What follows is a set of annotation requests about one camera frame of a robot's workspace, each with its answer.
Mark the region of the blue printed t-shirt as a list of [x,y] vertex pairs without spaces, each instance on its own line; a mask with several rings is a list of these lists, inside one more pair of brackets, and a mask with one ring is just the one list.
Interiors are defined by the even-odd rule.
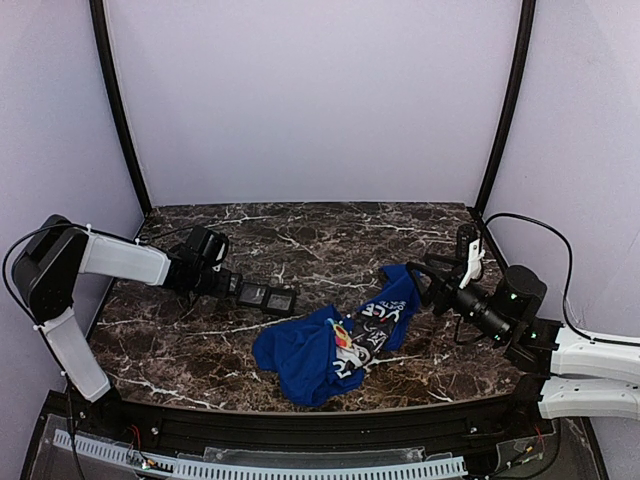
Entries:
[[[381,291],[343,315],[334,305],[309,316],[280,323],[256,338],[252,353],[257,366],[278,375],[283,395],[304,407],[319,407],[330,398],[357,389],[366,367],[385,351],[399,349],[420,298],[404,264],[381,268]],[[352,348],[336,345],[333,323],[348,331]]]

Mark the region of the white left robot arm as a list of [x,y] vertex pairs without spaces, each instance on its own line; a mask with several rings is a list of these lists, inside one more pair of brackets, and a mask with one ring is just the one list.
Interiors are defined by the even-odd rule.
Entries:
[[203,226],[162,250],[53,214],[21,242],[24,248],[11,268],[13,284],[68,380],[90,403],[101,401],[112,384],[76,319],[79,276],[100,275],[219,299],[235,296],[241,288],[241,275],[223,266],[228,238]]

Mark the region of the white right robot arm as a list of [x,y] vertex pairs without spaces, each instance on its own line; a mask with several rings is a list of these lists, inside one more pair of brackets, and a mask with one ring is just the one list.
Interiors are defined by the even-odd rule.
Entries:
[[522,265],[506,269],[493,292],[477,282],[480,268],[434,256],[406,270],[434,314],[452,310],[502,349],[523,376],[514,392],[543,419],[639,417],[639,347],[632,340],[597,340],[537,313],[546,285]]

